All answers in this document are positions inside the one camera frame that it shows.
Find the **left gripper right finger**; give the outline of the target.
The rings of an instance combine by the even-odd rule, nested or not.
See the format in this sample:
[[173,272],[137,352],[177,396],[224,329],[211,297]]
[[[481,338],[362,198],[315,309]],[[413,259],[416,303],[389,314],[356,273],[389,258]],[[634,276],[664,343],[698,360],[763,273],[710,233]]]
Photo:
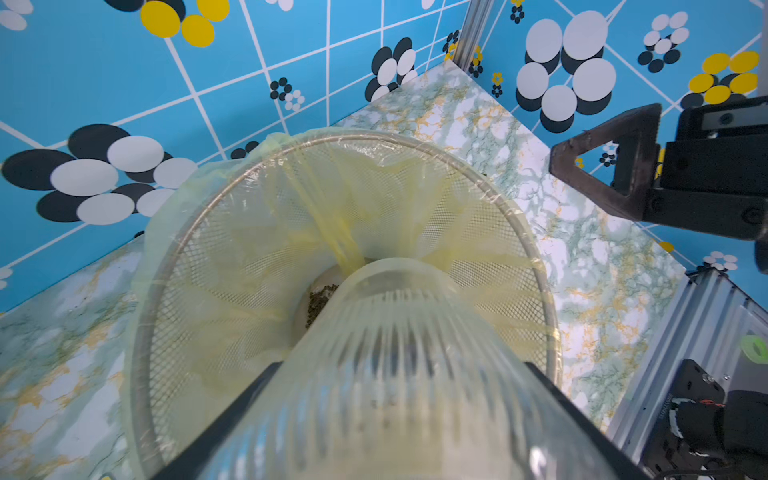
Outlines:
[[648,475],[598,430],[536,365],[531,362],[525,362],[525,365],[577,428],[579,441],[596,451],[597,457],[607,465],[615,479],[648,478]]

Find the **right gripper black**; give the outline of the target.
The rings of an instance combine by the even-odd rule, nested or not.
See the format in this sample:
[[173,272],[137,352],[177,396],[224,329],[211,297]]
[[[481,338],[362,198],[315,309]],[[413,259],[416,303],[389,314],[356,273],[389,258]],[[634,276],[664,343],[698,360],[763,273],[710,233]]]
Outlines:
[[[634,108],[555,145],[549,173],[612,216],[765,242],[767,98],[684,111],[653,184],[661,111],[658,103]],[[618,153],[606,184],[576,159],[610,141]]]

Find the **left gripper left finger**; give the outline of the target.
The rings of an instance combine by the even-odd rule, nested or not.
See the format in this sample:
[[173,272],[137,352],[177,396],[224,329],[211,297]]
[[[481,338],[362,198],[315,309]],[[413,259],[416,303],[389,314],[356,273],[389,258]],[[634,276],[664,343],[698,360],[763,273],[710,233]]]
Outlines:
[[271,363],[180,455],[152,480],[196,479],[282,366]]

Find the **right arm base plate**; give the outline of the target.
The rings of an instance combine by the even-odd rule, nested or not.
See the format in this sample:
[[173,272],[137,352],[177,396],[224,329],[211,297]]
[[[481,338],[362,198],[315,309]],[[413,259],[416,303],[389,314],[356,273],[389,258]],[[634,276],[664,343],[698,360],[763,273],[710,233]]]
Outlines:
[[662,400],[640,464],[669,479],[688,478],[682,470],[725,467],[723,388],[698,363],[685,359]]

